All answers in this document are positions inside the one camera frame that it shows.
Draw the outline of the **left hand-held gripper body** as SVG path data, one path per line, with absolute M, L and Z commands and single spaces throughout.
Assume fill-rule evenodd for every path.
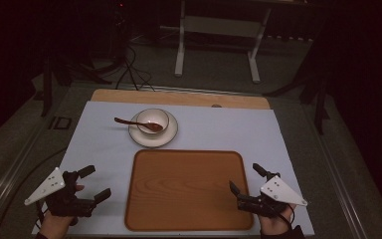
M 56 167 L 44 181 L 25 200 L 25 205 L 36 204 L 38 218 L 43 223 L 45 212 L 42 210 L 40 200 L 44 199 L 48 211 L 53 211 L 56 216 L 74 216 L 71 223 L 76 225 L 79 217 L 91 217 L 96 203 L 91 199 L 77 198 L 76 193 L 80 191 L 77 184 L 78 171 L 64 171 Z

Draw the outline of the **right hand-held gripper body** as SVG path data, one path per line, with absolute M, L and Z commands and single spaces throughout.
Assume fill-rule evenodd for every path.
M 260 187 L 259 196 L 244 195 L 239 188 L 236 188 L 239 210 L 275 218 L 290 208 L 292 204 L 307 205 L 307 201 L 287 185 L 279 173 L 258 170 L 258 174 L 266 179 L 266 183 Z

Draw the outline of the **person's right hand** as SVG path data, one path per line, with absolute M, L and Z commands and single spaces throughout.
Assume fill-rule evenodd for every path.
M 266 235 L 279 235 L 291 230 L 290 220 L 292 219 L 295 204 L 289 204 L 280 216 L 269 218 L 260 216 L 261 232 Z

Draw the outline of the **person's left hand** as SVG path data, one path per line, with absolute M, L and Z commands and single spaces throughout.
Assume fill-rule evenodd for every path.
M 56 216 L 48 211 L 35 239 L 64 239 L 74 219 L 74 216 Z

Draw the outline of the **person's dark right sleeve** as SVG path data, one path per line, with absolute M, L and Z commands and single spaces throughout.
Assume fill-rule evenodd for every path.
M 279 235 L 266 235 L 264 233 L 260 236 L 261 239 L 305 239 L 305 236 L 299 225 L 295 226 L 293 229 L 288 230 L 285 233 Z

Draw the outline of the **brown wooden tray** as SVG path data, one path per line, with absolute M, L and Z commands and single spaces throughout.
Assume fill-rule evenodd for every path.
M 136 232 L 249 230 L 253 215 L 237 208 L 231 183 L 249 192 L 235 151 L 143 149 L 134 156 L 124 224 Z

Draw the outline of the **black square floor socket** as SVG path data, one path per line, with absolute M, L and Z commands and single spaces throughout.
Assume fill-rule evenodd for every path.
M 68 130 L 72 125 L 72 119 L 71 118 L 65 118 L 65 117 L 53 117 L 48 129 L 55 129 L 55 130 Z

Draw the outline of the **white table mat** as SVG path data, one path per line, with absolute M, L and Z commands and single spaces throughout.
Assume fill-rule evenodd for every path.
M 144 104 L 88 102 L 60 165 L 76 170 L 92 164 L 96 172 L 80 181 L 86 189 L 80 197 L 110 188 L 111 197 L 90 218 L 69 229 L 70 236 L 132 236 L 124 226 L 127 189 L 134 155 L 142 149 L 116 117 L 132 118 L 147 108 Z M 246 110 L 162 105 L 179 123 L 177 134 L 166 149 L 225 149 L 244 160 L 250 193 L 256 195 L 261 177 L 252 164 L 278 172 L 290 188 L 300 191 L 278 120 L 272 110 Z

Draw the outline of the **dark brown wooden spoon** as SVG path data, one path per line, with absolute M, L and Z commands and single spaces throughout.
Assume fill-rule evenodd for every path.
M 119 118 L 114 118 L 114 120 L 118 123 L 123 123 L 123 124 L 141 125 L 154 132 L 163 131 L 163 126 L 154 122 L 137 122 L 137 121 L 131 121 L 131 120 L 125 120 L 125 119 L 119 119 Z

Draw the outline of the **white plate with dark rim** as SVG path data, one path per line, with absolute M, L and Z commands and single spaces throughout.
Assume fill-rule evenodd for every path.
M 137 125 L 130 125 L 128 132 L 130 137 L 138 144 L 145 147 L 159 147 L 170 142 L 178 132 L 178 122 L 176 118 L 167 113 L 169 117 L 169 125 L 166 130 L 160 134 L 148 134 L 138 129 Z

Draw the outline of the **white bowl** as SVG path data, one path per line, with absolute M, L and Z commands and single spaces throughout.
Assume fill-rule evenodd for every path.
M 167 129 L 170 123 L 168 114 L 161 109 L 144 110 L 137 115 L 136 121 L 140 122 L 137 128 L 145 134 L 162 133 Z M 145 123 L 156 123 L 159 125 L 159 130 L 149 129 L 144 126 Z

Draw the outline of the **black stand pole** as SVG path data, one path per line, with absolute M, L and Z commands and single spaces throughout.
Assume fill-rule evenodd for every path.
M 52 107 L 52 70 L 51 70 L 51 58 L 47 57 L 44 61 L 44 73 L 43 73 L 43 109 L 42 116 L 45 117 L 50 108 Z

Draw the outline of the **black tripod stand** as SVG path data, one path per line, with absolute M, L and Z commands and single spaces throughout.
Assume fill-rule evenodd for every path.
M 326 117 L 324 109 L 327 82 L 331 73 L 327 70 L 320 70 L 311 67 L 301 67 L 292 82 L 274 90 L 272 92 L 264 93 L 265 97 L 277 97 L 283 95 L 298 87 L 303 87 L 299 101 L 302 104 L 308 105 L 315 100 L 315 113 L 314 113 L 314 126 L 320 135 L 323 135 L 322 122 Z

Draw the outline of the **metal floor rail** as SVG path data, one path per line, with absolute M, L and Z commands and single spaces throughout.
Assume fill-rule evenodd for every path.
M 40 134 L 52 122 L 53 117 L 54 113 L 47 113 L 44 117 L 39 117 L 39 121 L 36 123 L 33 131 L 28 134 L 27 139 L 22 144 L 16 157 L 12 160 L 10 167 L 0 178 L 0 210 L 7 200 L 7 196 L 13 190 L 18 174 L 21 172 L 22 166 L 32 150 L 33 145 L 38 140 Z
M 301 107 L 305 118 L 309 123 L 310 130 L 316 138 L 317 144 L 321 148 L 321 152 L 324 156 L 326 169 L 333 185 L 333 189 L 339 201 L 340 207 L 344 214 L 345 220 L 349 226 L 350 232 L 353 239 L 368 239 L 364 227 L 360 221 L 357 210 L 354 207 L 352 198 L 350 197 L 348 190 L 344 184 L 341 174 L 338 171 L 337 165 L 335 164 L 334 157 L 328 147 L 326 140 L 318 132 L 314 124 L 314 110 L 310 106 Z

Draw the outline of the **white metal stand frame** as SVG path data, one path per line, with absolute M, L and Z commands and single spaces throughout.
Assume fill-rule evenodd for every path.
M 243 20 L 232 20 L 222 18 L 200 17 L 186 14 L 186 2 L 181 0 L 179 18 L 179 44 L 176 56 L 175 71 L 176 77 L 183 75 L 185 57 L 185 33 L 203 33 L 232 37 L 253 38 L 255 45 L 247 53 L 251 77 L 254 84 L 262 82 L 257 65 L 257 54 L 266 31 L 272 9 L 267 8 L 262 14 L 261 22 L 251 22 Z

